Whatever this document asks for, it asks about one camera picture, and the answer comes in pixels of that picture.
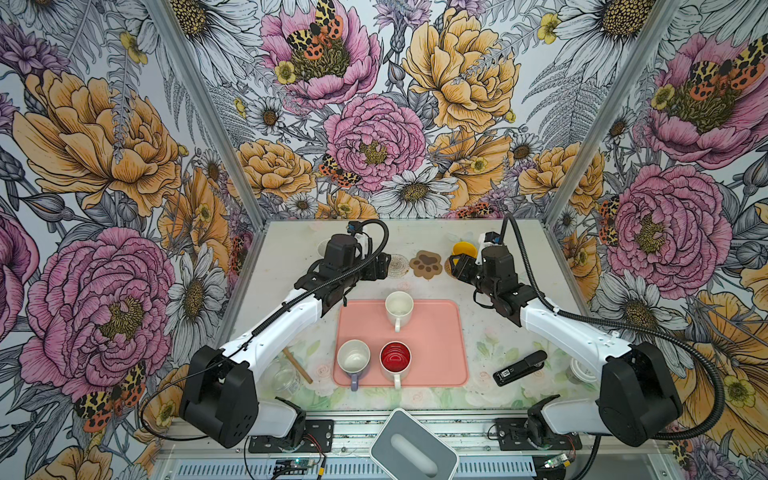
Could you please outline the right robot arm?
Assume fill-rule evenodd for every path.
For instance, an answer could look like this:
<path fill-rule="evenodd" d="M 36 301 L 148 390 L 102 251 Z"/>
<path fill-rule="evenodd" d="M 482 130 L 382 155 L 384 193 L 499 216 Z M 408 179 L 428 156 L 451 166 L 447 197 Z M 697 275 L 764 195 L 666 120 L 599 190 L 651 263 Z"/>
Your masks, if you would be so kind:
<path fill-rule="evenodd" d="M 527 429 L 533 442 L 589 433 L 610 435 L 637 447 L 680 417 L 682 403 L 656 346 L 634 345 L 567 318 L 535 287 L 520 281 L 506 246 L 486 246 L 478 257 L 453 255 L 447 264 L 456 279 L 489 298 L 489 309 L 555 344 L 597 380 L 595 400 L 553 395 L 530 407 Z"/>

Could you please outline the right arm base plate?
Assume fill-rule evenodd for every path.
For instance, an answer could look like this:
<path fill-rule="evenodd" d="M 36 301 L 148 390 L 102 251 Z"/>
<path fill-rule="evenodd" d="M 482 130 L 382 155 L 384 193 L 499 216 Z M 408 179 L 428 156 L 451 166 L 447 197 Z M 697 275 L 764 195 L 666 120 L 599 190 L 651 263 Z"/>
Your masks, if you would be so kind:
<path fill-rule="evenodd" d="M 523 418 L 497 418 L 486 431 L 488 440 L 496 441 L 501 451 L 579 451 L 583 448 L 578 434 L 547 434 L 535 440 Z"/>

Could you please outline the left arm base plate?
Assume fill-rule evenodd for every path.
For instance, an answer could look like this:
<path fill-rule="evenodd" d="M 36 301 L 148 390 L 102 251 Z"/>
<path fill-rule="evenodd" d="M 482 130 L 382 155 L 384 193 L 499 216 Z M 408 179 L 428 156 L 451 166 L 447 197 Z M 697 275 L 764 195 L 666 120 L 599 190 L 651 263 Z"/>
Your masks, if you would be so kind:
<path fill-rule="evenodd" d="M 275 438 L 256 436 L 248 440 L 247 451 L 251 454 L 330 453 L 333 446 L 335 422 L 330 419 L 305 421 L 301 437 Z"/>

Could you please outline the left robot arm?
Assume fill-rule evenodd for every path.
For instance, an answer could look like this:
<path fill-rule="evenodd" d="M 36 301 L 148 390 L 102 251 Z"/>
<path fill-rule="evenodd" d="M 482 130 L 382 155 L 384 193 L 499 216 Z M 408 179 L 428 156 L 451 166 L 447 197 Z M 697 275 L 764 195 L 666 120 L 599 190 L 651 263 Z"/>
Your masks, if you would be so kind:
<path fill-rule="evenodd" d="M 262 400 L 257 382 L 293 338 L 344 301 L 360 281 L 383 280 L 391 262 L 385 241 L 362 243 L 368 221 L 351 221 L 267 317 L 214 349 L 200 348 L 189 364 L 180 417 L 225 448 L 262 437 L 283 448 L 306 435 L 306 413 L 294 403 Z"/>

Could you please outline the paw shaped cork coaster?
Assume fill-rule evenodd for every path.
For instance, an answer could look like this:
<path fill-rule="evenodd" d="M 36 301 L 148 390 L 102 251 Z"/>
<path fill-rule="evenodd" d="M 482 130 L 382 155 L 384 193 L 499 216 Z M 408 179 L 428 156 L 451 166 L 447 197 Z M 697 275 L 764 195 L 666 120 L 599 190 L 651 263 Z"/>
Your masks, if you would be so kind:
<path fill-rule="evenodd" d="M 443 262 L 439 254 L 420 250 L 410 259 L 409 268 L 417 278 L 431 280 L 443 272 Z"/>

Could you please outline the yellow mug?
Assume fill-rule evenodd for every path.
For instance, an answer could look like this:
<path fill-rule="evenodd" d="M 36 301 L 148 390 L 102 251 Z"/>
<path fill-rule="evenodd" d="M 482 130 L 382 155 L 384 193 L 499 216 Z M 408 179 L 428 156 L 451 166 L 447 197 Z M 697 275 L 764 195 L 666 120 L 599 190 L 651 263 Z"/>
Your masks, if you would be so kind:
<path fill-rule="evenodd" d="M 478 255 L 478 249 L 477 247 L 468 241 L 460 241 L 453 245 L 452 247 L 452 255 L 467 255 L 473 259 L 477 258 Z"/>

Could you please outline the white patterned round coaster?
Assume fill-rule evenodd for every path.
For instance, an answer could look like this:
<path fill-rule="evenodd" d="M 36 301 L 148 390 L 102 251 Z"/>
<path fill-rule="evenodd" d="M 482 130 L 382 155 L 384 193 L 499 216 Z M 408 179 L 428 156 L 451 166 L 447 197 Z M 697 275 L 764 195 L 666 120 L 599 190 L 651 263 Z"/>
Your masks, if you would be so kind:
<path fill-rule="evenodd" d="M 409 260 L 400 254 L 392 254 L 388 266 L 388 276 L 391 278 L 402 278 L 409 271 Z"/>

